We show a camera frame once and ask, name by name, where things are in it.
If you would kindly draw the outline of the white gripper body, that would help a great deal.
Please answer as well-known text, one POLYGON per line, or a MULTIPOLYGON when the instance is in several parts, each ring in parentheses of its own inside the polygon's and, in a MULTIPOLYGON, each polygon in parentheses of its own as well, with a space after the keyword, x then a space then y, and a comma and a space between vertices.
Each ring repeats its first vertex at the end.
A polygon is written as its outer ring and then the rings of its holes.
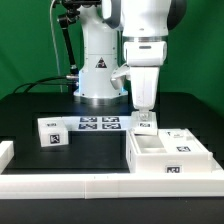
POLYGON ((167 43, 125 42, 124 56, 130 67, 132 100, 135 109, 154 108, 160 67, 167 56, 167 43))

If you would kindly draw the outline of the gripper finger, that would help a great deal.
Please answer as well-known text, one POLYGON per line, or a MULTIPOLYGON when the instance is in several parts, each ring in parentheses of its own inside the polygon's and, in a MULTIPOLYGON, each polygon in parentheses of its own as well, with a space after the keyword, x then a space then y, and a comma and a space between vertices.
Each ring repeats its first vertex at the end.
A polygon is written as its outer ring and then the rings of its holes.
POLYGON ((147 121, 149 119, 149 111, 145 109, 140 109, 139 117, 142 121, 147 121))

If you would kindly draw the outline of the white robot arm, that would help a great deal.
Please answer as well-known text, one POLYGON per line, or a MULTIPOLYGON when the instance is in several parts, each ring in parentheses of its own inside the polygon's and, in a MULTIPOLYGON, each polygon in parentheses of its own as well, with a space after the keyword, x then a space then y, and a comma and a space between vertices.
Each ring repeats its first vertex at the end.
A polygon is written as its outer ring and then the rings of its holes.
POLYGON ((183 19, 187 0, 99 0, 79 8, 84 65, 74 96, 112 103, 131 82, 134 116, 147 121, 154 108, 166 37, 183 19))

